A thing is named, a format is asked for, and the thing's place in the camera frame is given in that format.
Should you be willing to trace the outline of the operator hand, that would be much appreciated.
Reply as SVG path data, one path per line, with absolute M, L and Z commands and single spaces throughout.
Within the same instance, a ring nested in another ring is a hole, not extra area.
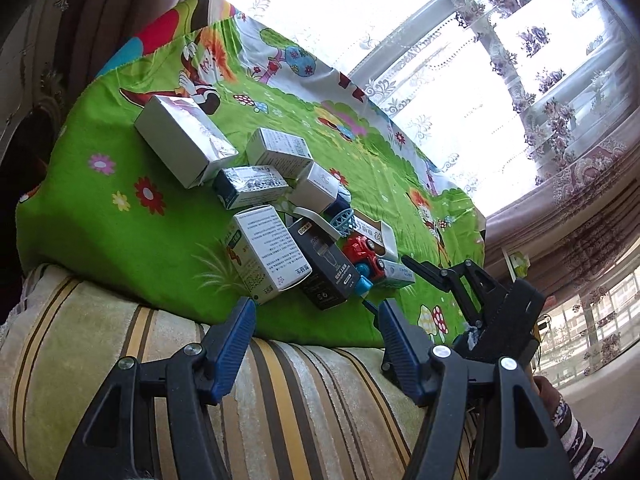
M 559 391 L 556 390 L 552 386 L 552 383 L 544 376 L 534 376 L 533 373 L 529 373 L 529 379 L 532 382 L 534 390 L 538 393 L 542 404 L 544 404 L 548 414 L 550 417 L 553 417 L 561 401 Z

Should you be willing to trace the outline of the patterned sleeve forearm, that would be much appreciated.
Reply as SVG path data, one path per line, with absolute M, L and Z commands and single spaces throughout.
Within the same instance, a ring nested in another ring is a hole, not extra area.
M 610 460 L 603 448 L 594 444 L 593 438 L 582 428 L 570 406 L 560 396 L 551 420 L 560 437 L 570 469 L 576 480 L 600 479 L 608 469 Z

